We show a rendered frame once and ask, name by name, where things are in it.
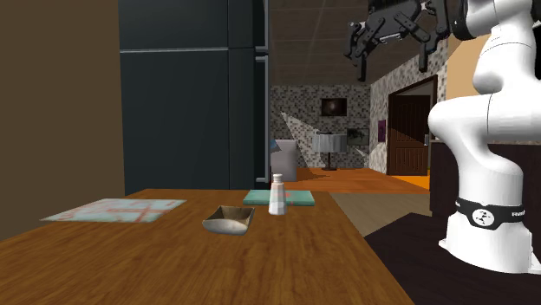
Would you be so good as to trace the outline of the round table with white cloth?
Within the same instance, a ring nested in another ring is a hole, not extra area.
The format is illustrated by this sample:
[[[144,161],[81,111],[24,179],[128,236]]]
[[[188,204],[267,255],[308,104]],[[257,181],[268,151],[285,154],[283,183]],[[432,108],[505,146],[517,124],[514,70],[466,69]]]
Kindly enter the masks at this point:
[[[316,153],[327,154],[327,164],[324,171],[335,171],[331,166],[332,153],[345,153],[347,148],[347,135],[338,133],[316,133],[312,138],[312,148]]]

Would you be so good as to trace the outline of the white shaker bottle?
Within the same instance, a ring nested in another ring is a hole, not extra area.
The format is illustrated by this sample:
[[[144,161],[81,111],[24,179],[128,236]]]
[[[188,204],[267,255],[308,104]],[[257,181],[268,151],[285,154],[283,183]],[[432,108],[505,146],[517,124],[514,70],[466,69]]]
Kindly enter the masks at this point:
[[[285,215],[287,213],[286,196],[283,175],[275,173],[270,187],[269,209],[271,215]]]

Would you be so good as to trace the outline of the grey framed wall picture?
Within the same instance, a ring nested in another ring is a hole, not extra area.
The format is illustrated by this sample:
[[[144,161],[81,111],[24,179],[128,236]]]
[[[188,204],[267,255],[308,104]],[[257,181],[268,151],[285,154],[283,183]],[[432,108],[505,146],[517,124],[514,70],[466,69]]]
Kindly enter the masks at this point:
[[[368,128],[348,128],[347,129],[348,146],[368,146],[369,129]]]

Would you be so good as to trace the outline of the grey square bowl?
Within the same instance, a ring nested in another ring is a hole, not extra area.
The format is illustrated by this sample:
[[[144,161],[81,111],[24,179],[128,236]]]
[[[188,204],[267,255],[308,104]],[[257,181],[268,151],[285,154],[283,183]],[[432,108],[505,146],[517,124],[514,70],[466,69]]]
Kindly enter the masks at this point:
[[[210,217],[202,221],[209,232],[243,236],[249,229],[254,208],[220,205]]]

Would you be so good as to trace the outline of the wooden table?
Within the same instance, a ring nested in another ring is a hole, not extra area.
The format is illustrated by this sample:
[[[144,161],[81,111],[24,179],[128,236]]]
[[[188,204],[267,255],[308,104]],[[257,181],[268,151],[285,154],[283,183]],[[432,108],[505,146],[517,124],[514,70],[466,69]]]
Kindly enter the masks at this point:
[[[243,191],[144,190],[178,199],[150,224],[54,222],[0,242],[0,305],[414,305],[335,200],[243,236],[203,221]]]

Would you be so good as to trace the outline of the pale blue red placemat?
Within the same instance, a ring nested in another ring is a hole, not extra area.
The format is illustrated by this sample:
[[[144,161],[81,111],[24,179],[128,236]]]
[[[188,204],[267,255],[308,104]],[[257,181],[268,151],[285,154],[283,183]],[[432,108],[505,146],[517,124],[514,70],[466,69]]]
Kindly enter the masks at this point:
[[[56,222],[151,223],[185,203],[182,199],[104,198],[43,218]]]

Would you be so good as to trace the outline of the dark brown door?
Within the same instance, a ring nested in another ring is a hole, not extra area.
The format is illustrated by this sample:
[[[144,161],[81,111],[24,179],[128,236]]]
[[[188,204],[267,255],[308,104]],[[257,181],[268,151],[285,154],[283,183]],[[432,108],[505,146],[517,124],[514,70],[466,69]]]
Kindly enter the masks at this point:
[[[427,116],[437,89],[433,75],[388,96],[387,175],[427,176],[432,139]]]

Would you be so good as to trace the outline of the white cabinet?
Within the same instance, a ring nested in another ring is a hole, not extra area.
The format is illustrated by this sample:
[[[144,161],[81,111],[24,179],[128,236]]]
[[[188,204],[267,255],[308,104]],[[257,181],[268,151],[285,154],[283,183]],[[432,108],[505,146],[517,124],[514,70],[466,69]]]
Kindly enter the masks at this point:
[[[270,168],[273,174],[281,174],[283,181],[297,180],[296,140],[274,140],[270,153]]]

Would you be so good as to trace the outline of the dark wall picture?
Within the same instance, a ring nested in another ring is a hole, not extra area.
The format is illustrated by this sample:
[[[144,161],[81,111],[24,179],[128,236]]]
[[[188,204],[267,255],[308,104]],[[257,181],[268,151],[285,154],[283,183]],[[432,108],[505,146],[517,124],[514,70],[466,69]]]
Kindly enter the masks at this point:
[[[347,115],[347,99],[346,98],[322,98],[321,99],[321,116],[334,117]]]

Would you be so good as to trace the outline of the teal book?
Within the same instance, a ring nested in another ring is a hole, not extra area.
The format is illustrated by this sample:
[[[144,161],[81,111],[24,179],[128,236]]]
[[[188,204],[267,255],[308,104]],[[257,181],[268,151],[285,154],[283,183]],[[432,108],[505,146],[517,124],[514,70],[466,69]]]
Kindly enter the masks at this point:
[[[270,190],[250,190],[243,199],[244,205],[268,205]],[[285,191],[287,205],[293,206],[314,206],[315,199],[310,191]]]

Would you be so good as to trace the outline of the dark grey refrigerator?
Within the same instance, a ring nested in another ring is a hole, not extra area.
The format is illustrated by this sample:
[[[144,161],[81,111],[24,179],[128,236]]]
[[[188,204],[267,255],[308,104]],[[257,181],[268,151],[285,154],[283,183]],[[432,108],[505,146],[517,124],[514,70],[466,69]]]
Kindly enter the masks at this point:
[[[118,0],[125,191],[271,183],[270,0]]]

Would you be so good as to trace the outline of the dark robot stand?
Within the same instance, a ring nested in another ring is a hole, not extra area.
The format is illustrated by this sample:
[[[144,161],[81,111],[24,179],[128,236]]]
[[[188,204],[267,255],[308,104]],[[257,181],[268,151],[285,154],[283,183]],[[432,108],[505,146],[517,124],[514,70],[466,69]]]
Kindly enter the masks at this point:
[[[415,305],[541,305],[541,276],[464,263],[438,242],[446,221],[409,213],[365,240]]]

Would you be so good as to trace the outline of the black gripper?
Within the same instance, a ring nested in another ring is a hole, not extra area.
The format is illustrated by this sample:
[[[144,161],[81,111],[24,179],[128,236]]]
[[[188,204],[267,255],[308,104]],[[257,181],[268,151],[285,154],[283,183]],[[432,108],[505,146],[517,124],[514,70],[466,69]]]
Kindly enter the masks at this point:
[[[416,22],[423,10],[436,17],[431,32]],[[419,71],[426,72],[428,56],[450,35],[446,0],[368,0],[367,20],[348,23],[343,49],[343,55],[356,67],[356,79],[366,81],[368,56],[379,44],[401,40],[407,33],[420,44]]]

